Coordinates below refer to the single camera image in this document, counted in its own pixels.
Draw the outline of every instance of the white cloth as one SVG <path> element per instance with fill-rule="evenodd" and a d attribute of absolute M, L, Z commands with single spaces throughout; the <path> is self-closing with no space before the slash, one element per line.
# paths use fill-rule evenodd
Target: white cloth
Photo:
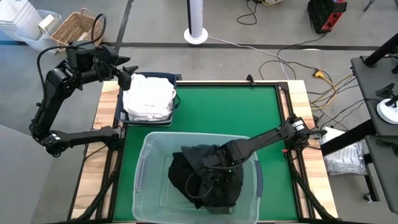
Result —
<path fill-rule="evenodd" d="M 170 116 L 175 95 L 166 78 L 133 74 L 130 90 L 123 92 L 123 109 L 130 121 L 162 121 Z"/>

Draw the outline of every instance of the green table surface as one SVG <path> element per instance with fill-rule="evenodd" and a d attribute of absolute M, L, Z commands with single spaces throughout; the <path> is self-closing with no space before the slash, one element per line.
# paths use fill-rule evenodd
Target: green table surface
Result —
<path fill-rule="evenodd" d="M 281 124 L 274 86 L 178 86 L 180 107 L 169 127 L 128 126 L 114 221 L 134 221 L 132 191 L 142 142 L 153 131 L 235 134 L 253 137 Z M 297 220 L 289 168 L 280 141 L 257 152 L 264 190 L 259 221 Z"/>

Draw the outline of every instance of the wicker basket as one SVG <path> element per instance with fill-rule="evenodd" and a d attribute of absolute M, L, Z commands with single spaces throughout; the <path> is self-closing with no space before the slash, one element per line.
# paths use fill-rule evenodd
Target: wicker basket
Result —
<path fill-rule="evenodd" d="M 69 42 L 78 40 L 84 32 L 88 33 L 84 40 L 91 40 L 91 28 L 93 27 L 95 18 L 92 16 L 84 15 L 84 11 L 91 15 L 90 11 L 86 8 L 82 8 L 80 12 L 74 12 L 70 14 L 65 22 L 63 22 L 63 24 L 51 36 L 51 39 L 53 39 L 58 46 L 69 45 Z M 94 39 L 100 35 L 102 27 L 102 22 L 97 21 L 94 28 Z M 102 38 L 103 37 L 101 37 L 94 44 L 96 46 L 99 46 Z"/>

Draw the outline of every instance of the wooden table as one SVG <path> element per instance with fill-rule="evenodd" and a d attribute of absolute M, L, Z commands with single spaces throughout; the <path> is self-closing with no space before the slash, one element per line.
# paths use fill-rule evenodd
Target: wooden table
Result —
<path fill-rule="evenodd" d="M 269 81 L 269 82 L 273 83 L 284 82 L 288 84 L 290 100 L 292 103 L 294 113 L 297 116 L 301 116 L 306 122 L 307 126 L 310 129 L 312 129 L 315 126 L 315 124 L 313 122 L 312 112 L 308 102 L 308 96 L 307 96 L 307 91 L 305 89 L 304 81 L 292 80 L 292 81 Z M 114 113 L 115 113 L 118 93 L 119 93 L 119 86 L 116 81 L 104 82 L 93 128 L 99 129 L 103 126 L 108 126 L 108 125 L 112 126 L 114 121 Z M 287 102 L 285 100 L 285 97 L 282 97 L 282 104 L 284 108 L 287 108 Z M 313 147 L 319 147 L 318 141 L 314 139 L 310 140 L 310 145 Z M 102 143 L 90 144 L 88 146 L 88 154 L 95 151 L 101 146 Z M 107 153 L 108 153 L 107 148 L 104 148 L 102 151 L 90 157 L 83 164 L 80 182 L 76 187 L 76 197 L 74 198 L 71 205 L 70 218 L 79 217 L 86 210 L 87 206 L 90 205 L 90 203 L 93 201 L 97 193 L 100 191 L 101 182 L 104 175 L 104 166 L 105 166 Z M 112 157 L 111 167 L 114 167 L 117 152 L 113 152 L 113 154 L 114 155 Z M 306 148 L 306 150 L 303 151 L 303 159 L 311 191 L 315 194 L 319 202 L 326 208 L 326 210 L 334 217 L 337 217 L 335 203 L 330 189 L 329 180 L 326 173 L 325 165 L 323 163 L 323 157 L 321 151 L 308 147 Z M 108 214 L 111 189 L 112 188 L 109 188 L 106 194 L 101 217 L 106 217 Z M 303 192 L 300 189 L 299 189 L 299 194 L 300 194 L 300 201 L 303 207 L 303 216 L 308 217 L 308 210 L 305 209 L 307 207 L 306 199 Z"/>

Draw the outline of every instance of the black garment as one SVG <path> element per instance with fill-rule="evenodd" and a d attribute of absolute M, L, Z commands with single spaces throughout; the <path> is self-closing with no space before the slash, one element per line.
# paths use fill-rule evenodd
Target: black garment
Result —
<path fill-rule="evenodd" d="M 182 152 L 173 153 L 169 179 L 174 187 L 195 204 L 196 208 L 206 206 L 209 207 L 210 213 L 228 214 L 229 208 L 235 206 L 241 193 L 243 168 L 239 166 L 231 171 L 204 169 L 200 161 L 215 154 L 217 148 L 218 146 L 206 145 L 181 147 Z M 204 195 L 200 198 L 191 198 L 185 189 L 185 183 L 194 172 L 196 173 L 189 180 L 187 190 L 192 196 Z"/>

